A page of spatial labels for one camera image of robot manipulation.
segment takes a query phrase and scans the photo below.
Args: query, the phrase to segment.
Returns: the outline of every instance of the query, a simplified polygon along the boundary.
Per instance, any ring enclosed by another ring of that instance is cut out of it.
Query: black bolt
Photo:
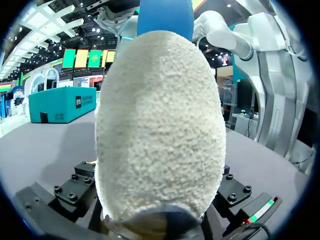
[[[79,178],[78,174],[74,173],[74,174],[71,175],[71,179],[72,180],[77,180],[78,178]]]
[[[26,208],[26,209],[31,209],[31,204],[30,204],[30,202],[26,202],[24,205],[25,205],[25,208]]]
[[[70,193],[70,194],[69,194],[69,199],[72,200],[72,201],[75,201],[75,200],[78,199],[78,196],[75,195],[74,193]]]
[[[251,192],[251,190],[252,190],[252,186],[247,185],[247,186],[244,187],[243,192],[246,193],[246,194],[248,194],[248,193]]]
[[[232,179],[234,179],[234,175],[231,174],[231,173],[229,173],[229,174],[225,177],[225,179],[227,179],[227,180],[232,180]]]
[[[228,196],[228,200],[230,202],[234,202],[235,200],[237,200],[237,195],[235,193],[231,193],[229,196]]]
[[[61,187],[60,187],[59,185],[54,186],[53,189],[54,189],[54,192],[55,192],[56,194],[62,192],[62,189],[61,189]]]
[[[83,181],[85,184],[91,183],[91,179],[89,177],[85,177]]]

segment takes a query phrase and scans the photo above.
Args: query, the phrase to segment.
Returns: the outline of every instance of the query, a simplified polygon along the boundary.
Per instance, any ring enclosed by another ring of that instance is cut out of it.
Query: teal booth counter
[[[30,94],[28,98],[32,123],[67,124],[97,106],[95,87],[58,87]]]

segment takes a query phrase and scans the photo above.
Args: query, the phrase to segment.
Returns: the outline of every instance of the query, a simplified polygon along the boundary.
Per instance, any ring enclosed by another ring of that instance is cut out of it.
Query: fuzzy white object
[[[135,38],[112,64],[96,114],[96,188],[104,215],[162,204],[199,219],[220,186],[226,127],[204,55],[173,32]]]

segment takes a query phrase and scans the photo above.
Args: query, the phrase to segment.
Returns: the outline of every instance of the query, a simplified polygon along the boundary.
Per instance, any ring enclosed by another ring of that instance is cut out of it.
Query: floor
[[[283,157],[235,131],[227,130],[226,138],[226,164],[238,181],[252,186],[251,196],[267,192],[283,200],[266,224],[275,232],[306,188],[307,176]],[[70,179],[74,166],[96,160],[95,145],[94,111],[68,124],[27,122],[0,138],[2,186],[10,198],[34,182],[52,193],[54,185]],[[220,239],[228,223],[221,217],[214,220],[210,216],[211,220]],[[256,235],[257,240],[263,238],[262,231]]]
[[[0,120],[0,138],[10,133],[12,130],[29,123],[30,118],[25,115],[14,115]]]

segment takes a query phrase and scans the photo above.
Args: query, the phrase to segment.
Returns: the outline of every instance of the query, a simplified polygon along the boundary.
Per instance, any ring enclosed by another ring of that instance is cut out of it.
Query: blue object
[[[66,86],[52,88],[29,95],[32,123],[67,124],[94,110],[96,88]]]
[[[10,116],[11,99],[5,101],[5,112],[7,116]]]
[[[3,94],[1,96],[1,117],[2,118],[5,118],[7,115],[6,115],[6,100],[5,100],[5,94]]]
[[[137,35],[163,30],[192,41],[194,21],[191,0],[141,0]]]

